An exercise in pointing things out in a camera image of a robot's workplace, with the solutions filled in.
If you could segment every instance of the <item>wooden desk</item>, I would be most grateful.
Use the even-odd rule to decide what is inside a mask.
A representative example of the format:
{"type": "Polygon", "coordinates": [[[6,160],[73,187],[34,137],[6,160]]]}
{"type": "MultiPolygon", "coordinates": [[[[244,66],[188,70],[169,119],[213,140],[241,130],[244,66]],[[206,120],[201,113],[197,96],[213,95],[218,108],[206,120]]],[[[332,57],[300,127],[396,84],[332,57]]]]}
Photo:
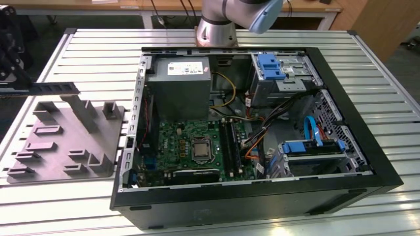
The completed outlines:
{"type": "MultiPolygon", "coordinates": [[[[201,14],[201,1],[190,0],[197,15],[201,14]]],[[[178,0],[153,0],[158,15],[185,15],[178,0]]],[[[333,1],[326,5],[317,0],[290,0],[292,17],[322,18],[318,30],[328,30],[341,12],[340,4],[333,1]]],[[[150,17],[156,15],[150,0],[120,0],[118,3],[92,4],[90,0],[0,0],[0,4],[12,5],[22,15],[138,15],[142,17],[144,27],[152,29],[150,17]]],[[[192,10],[184,0],[188,11],[192,10]]],[[[285,3],[280,17],[286,17],[289,5],[285,3]]]]}

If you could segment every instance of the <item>aluminum table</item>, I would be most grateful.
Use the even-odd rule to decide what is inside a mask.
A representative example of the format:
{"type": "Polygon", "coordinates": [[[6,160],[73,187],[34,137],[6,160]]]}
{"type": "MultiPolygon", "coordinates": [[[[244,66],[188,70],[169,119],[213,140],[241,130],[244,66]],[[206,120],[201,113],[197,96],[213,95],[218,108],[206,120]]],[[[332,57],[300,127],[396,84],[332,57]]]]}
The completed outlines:
{"type": "MultiPolygon", "coordinates": [[[[420,107],[358,36],[344,31],[237,31],[240,46],[318,47],[404,185],[334,214],[238,222],[157,231],[168,235],[412,235],[420,232],[420,107]]],[[[74,81],[80,98],[129,109],[144,46],[193,46],[189,29],[78,29],[64,34],[38,82],[74,81]]],[[[9,185],[6,168],[22,149],[36,117],[29,97],[0,145],[0,236],[136,235],[140,231],[109,210],[113,177],[50,184],[9,185]]],[[[120,147],[125,143],[120,137],[120,147]]]]}

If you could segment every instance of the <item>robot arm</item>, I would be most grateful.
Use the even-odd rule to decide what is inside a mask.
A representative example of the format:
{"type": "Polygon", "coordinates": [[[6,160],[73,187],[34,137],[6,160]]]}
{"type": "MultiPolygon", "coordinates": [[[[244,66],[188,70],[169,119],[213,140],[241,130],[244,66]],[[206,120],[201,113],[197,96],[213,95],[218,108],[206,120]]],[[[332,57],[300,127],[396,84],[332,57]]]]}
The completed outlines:
{"type": "Polygon", "coordinates": [[[281,0],[202,0],[198,46],[234,46],[234,24],[253,33],[264,33],[277,19],[281,6],[281,0]]]}

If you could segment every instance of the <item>floor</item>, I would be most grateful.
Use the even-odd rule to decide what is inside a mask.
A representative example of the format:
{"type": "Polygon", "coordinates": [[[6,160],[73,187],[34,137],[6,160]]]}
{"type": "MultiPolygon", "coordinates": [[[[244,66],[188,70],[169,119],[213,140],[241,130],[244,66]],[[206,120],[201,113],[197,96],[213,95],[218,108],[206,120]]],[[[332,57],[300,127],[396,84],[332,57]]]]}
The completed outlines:
{"type": "MultiPolygon", "coordinates": [[[[102,28],[102,29],[138,29],[142,22],[137,16],[58,16],[57,24],[50,25],[45,16],[30,16],[33,26],[38,33],[38,38],[28,42],[28,50],[33,57],[33,66],[28,69],[32,77],[37,78],[44,65],[53,52],[56,44],[61,38],[65,28],[102,28]]],[[[192,28],[193,20],[178,16],[166,18],[168,28],[192,28]]],[[[156,21],[156,28],[164,28],[156,21]]],[[[420,102],[420,50],[408,51],[405,46],[400,46],[393,56],[385,63],[389,71],[405,87],[414,100],[420,102]]],[[[24,98],[0,99],[0,141],[17,115],[24,98]]]]}

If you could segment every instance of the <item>cpu socket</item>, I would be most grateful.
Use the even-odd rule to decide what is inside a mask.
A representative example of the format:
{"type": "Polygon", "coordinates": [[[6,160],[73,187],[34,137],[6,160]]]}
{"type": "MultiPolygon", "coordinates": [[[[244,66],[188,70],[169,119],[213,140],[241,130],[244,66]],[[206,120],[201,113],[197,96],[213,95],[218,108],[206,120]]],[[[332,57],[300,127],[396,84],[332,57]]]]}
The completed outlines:
{"type": "Polygon", "coordinates": [[[196,137],[190,141],[192,144],[192,160],[204,164],[210,160],[210,140],[206,137],[196,137]]]}

